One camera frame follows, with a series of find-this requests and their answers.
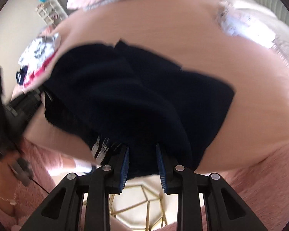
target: gold geometric pattern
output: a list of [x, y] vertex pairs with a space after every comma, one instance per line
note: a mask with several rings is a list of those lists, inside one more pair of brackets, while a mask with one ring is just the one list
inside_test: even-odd
[[[140, 199], [139, 202], [132, 203], [130, 206], [125, 206], [123, 209], [116, 209], [114, 202], [116, 200], [120, 200], [120, 197], [125, 197], [122, 199], [121, 202], [130, 202], [133, 199], [133, 194], [131, 192], [136, 192], [136, 190], [143, 193], [143, 199]], [[144, 231], [151, 231], [156, 228], [162, 228], [164, 225], [167, 225], [167, 219], [165, 215], [165, 209], [163, 206], [163, 195], [156, 194], [152, 190], [150, 190], [147, 186], [143, 184], [126, 186], [121, 195], [110, 195], [109, 196], [109, 209], [110, 214], [117, 218], [119, 221], [127, 225], [132, 230], [144, 230]], [[145, 212], [142, 213], [146, 216], [145, 218], [145, 226], [141, 227], [142, 225], [135, 225], [132, 223], [131, 219], [127, 218], [130, 217], [133, 213], [139, 213], [140, 210], [144, 210]]]

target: pink fuzzy fabric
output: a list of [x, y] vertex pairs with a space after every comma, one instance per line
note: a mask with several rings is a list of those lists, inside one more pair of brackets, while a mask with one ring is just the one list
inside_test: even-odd
[[[25, 158], [30, 162], [34, 179], [48, 192], [53, 190], [55, 183], [48, 173], [50, 169], [62, 169], [62, 158], [59, 153], [38, 148], [26, 141], [22, 148]], [[27, 218], [47, 196], [39, 186], [31, 183], [25, 187], [19, 183], [16, 189], [15, 217], [8, 216], [0, 209], [0, 222], [7, 230], [17, 231]]]

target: patterned fabric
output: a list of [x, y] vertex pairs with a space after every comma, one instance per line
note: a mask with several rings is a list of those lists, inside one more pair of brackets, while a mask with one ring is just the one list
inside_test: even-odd
[[27, 75], [27, 71], [28, 71], [28, 66], [23, 66], [22, 68], [20, 68], [20, 70], [18, 72], [16, 72], [16, 82], [19, 85], [23, 85], [24, 81], [25, 81], [25, 77]]
[[21, 69], [28, 67], [22, 84], [28, 85], [32, 74], [36, 74], [58, 49], [61, 42], [60, 35], [41, 36], [35, 38], [19, 58]]
[[228, 3], [221, 3], [219, 24], [223, 31], [230, 36], [241, 36], [250, 39], [266, 48], [273, 47], [276, 34], [257, 18]]

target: folded clothes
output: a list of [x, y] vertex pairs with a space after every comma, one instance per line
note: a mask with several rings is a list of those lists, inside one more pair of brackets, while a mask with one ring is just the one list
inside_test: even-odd
[[21, 70], [27, 67], [25, 77], [19, 79], [20, 85], [28, 86], [34, 80], [34, 77], [37, 77], [45, 71], [46, 66], [58, 50], [60, 41], [61, 37], [56, 33], [53, 36], [37, 37], [29, 44], [18, 61]]
[[70, 50], [44, 85], [47, 120], [86, 139], [96, 157], [130, 147], [128, 178], [158, 173], [157, 143], [196, 169], [234, 96], [217, 79], [123, 42]]
[[22, 68], [20, 68], [20, 70], [18, 72], [16, 72], [16, 82], [19, 85], [23, 85], [24, 84], [25, 77], [27, 75], [27, 71], [28, 71], [28, 66], [25, 65]]

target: hand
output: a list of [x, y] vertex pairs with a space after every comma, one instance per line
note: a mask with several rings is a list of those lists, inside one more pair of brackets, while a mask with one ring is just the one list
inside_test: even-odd
[[17, 178], [14, 176], [10, 166], [20, 158], [19, 152], [8, 153], [2, 160], [0, 160], [0, 177], [12, 184], [17, 183]]

